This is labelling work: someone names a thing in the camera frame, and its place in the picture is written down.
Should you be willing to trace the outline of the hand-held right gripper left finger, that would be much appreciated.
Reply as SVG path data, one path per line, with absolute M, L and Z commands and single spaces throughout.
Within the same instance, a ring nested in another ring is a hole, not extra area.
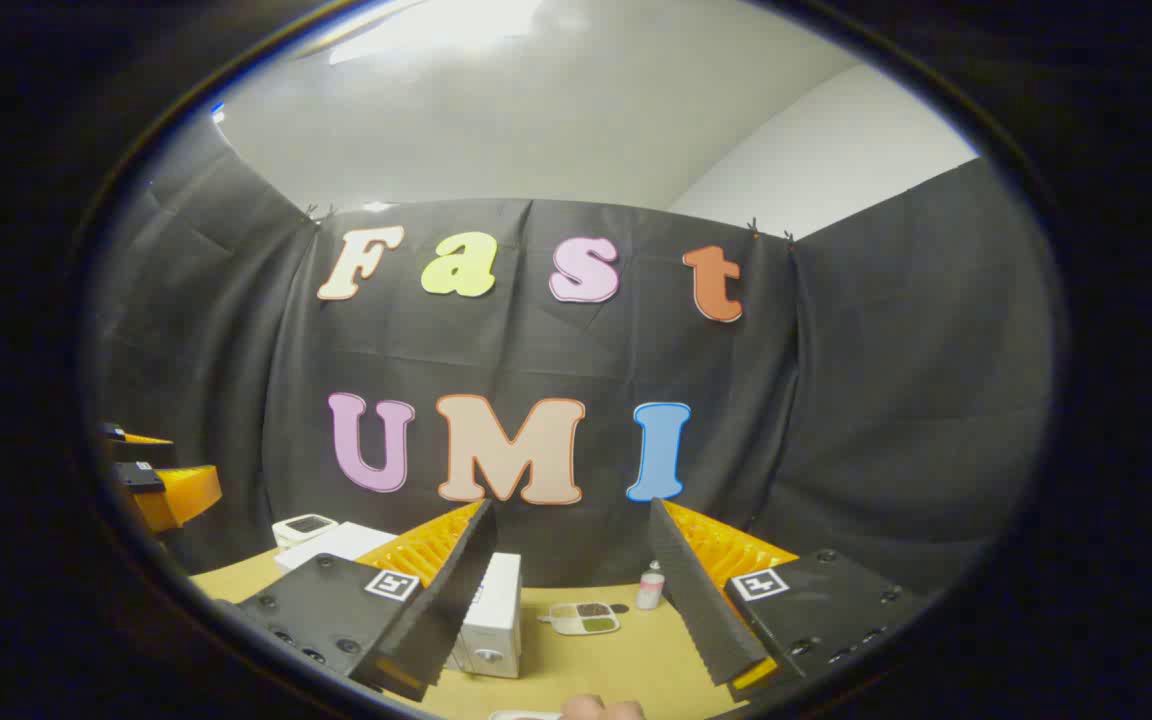
M 361 556 L 320 552 L 225 614 L 288 655 L 420 702 L 438 683 L 497 548 L 488 498 Z

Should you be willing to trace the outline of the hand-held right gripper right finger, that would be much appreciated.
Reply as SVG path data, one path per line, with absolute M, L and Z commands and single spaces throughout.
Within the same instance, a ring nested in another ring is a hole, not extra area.
M 737 702 L 859 660 L 929 605 L 836 550 L 796 555 L 662 498 L 647 539 L 710 679 Z

